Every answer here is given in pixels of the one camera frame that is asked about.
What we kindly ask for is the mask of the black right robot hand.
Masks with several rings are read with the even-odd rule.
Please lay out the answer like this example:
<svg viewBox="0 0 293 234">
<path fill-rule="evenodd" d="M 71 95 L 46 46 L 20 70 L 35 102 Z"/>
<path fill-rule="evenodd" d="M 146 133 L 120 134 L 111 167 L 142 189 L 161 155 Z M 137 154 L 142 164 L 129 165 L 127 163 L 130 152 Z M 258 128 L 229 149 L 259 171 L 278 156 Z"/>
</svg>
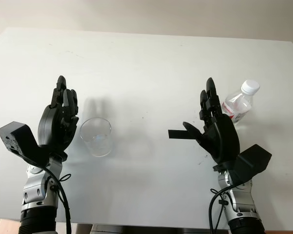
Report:
<svg viewBox="0 0 293 234">
<path fill-rule="evenodd" d="M 230 117 L 222 113 L 222 108 L 212 78 L 208 78 L 206 89 L 200 94 L 199 118 L 204 122 L 204 132 L 188 122 L 183 122 L 188 134 L 205 149 L 216 162 L 214 171 L 233 166 L 240 153 L 239 138 Z"/>
</svg>

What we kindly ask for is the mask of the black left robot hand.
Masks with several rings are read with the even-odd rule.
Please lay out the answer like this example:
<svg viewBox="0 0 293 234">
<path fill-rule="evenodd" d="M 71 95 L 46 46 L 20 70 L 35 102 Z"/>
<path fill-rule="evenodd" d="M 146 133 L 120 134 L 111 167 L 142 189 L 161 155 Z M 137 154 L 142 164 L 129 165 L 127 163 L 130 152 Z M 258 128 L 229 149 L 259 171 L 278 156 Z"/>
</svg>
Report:
<svg viewBox="0 0 293 234">
<path fill-rule="evenodd" d="M 38 127 L 39 145 L 67 160 L 65 149 L 72 142 L 79 118 L 77 93 L 66 87 L 66 79 L 59 76 L 51 103 L 45 108 Z"/>
</svg>

